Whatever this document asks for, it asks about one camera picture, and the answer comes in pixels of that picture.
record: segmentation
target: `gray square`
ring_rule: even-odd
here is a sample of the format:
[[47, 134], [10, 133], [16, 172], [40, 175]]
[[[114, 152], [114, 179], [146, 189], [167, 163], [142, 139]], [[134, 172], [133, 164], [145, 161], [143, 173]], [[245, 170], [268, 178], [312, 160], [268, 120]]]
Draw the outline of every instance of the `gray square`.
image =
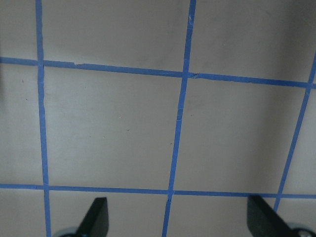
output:
[[291, 228], [306, 228], [316, 232], [316, 200], [282, 198], [278, 214]]
[[44, 237], [42, 190], [0, 190], [0, 233], [5, 237]]
[[34, 0], [0, 0], [0, 56], [37, 59]]
[[50, 192], [53, 237], [77, 229], [95, 198], [107, 197], [109, 232], [107, 237], [157, 237], [161, 235], [165, 195]]
[[180, 83], [46, 68], [50, 183], [167, 189]]
[[0, 64], [0, 183], [42, 184], [37, 68]]
[[182, 71], [189, 0], [44, 0], [46, 60]]
[[[273, 206], [274, 198], [265, 198]], [[178, 196], [172, 198], [169, 237], [251, 237], [247, 198]]]
[[316, 194], [316, 92], [310, 93], [284, 193]]
[[190, 71], [307, 81], [314, 0], [197, 0]]
[[276, 193], [304, 89], [190, 79], [176, 190]]

